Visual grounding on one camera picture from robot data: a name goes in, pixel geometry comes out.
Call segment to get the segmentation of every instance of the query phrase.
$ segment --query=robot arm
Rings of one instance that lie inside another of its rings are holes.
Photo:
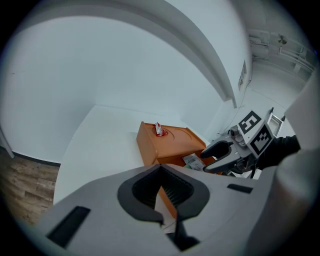
[[[230,135],[221,136],[203,150],[202,158],[217,158],[203,170],[214,174],[230,170],[238,174],[248,172],[255,167],[273,138],[268,124],[251,111],[238,125],[230,128]]]

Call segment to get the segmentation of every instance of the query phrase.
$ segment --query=white panel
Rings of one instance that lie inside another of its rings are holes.
[[[183,119],[197,132],[222,100],[158,37],[120,21],[73,16],[19,32],[2,63],[0,123],[12,150],[61,162],[94,104]]]
[[[249,36],[241,17],[229,0],[166,0],[183,12],[205,34],[221,59],[229,77],[237,104],[238,88],[244,61],[247,66],[246,85],[252,72]]]

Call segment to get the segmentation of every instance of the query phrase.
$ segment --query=black slot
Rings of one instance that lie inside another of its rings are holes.
[[[76,206],[46,237],[65,248],[89,212],[88,208]]]
[[[231,189],[231,190],[236,190],[236,191],[239,191],[239,192],[247,193],[247,194],[250,194],[251,191],[253,190],[252,187],[241,186],[241,185],[237,185],[237,184],[229,184],[227,186],[227,188]]]

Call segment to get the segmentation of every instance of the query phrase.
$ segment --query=wooden floor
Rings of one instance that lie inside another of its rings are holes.
[[[34,225],[53,205],[59,167],[36,163],[0,148],[0,191],[12,213]]]

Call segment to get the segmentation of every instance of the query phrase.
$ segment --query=orange box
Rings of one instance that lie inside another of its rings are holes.
[[[215,161],[213,157],[203,159],[200,157],[206,144],[189,128],[161,126],[168,131],[168,135],[156,136],[156,129],[152,123],[141,122],[136,141],[145,166],[174,164],[184,167],[186,164],[182,158],[192,153],[195,153],[205,165]],[[162,187],[158,193],[171,215],[177,218],[177,211]]]

